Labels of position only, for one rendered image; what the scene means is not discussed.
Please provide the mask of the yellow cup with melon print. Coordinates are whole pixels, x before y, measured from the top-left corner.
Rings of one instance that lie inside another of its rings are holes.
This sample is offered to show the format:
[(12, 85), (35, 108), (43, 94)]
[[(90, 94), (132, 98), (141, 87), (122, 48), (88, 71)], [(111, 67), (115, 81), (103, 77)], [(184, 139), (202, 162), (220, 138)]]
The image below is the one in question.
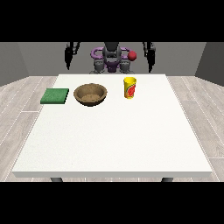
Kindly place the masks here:
[(125, 77), (123, 80), (124, 84), (124, 97), (132, 99), (134, 97), (137, 79), (135, 77)]

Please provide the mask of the brown wooden bowl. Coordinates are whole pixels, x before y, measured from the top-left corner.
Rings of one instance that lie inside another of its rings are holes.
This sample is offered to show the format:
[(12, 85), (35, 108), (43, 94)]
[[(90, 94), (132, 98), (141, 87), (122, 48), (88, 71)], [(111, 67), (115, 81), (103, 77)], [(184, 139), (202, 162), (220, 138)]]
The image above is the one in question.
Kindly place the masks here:
[(108, 91), (104, 86), (89, 83), (77, 87), (73, 92), (73, 96), (80, 104), (93, 107), (105, 100), (107, 92)]

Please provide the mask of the green square pad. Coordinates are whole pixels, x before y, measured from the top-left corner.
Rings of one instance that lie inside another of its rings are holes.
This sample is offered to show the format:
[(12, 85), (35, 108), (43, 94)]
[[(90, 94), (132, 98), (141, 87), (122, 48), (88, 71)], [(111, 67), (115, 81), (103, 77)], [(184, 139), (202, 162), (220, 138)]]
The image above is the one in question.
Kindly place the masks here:
[(41, 100), (41, 104), (64, 104), (67, 99), (68, 88), (48, 88)]

